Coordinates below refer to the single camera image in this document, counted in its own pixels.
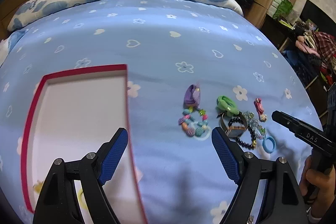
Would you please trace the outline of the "right hand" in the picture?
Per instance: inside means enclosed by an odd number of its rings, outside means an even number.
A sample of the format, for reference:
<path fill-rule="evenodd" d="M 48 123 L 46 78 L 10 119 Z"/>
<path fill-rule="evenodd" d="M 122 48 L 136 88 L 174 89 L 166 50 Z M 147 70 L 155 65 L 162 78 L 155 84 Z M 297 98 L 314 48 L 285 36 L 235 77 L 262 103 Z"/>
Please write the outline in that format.
<path fill-rule="evenodd" d="M 311 216 L 318 219 L 326 214 L 335 200 L 335 169 L 333 167 L 329 174 L 324 174 L 311 169 L 311 162 L 311 156 L 309 156 L 305 161 L 299 188 L 303 196 L 307 194 L 308 184 L 312 184 L 319 189 L 317 198 L 310 209 Z"/>

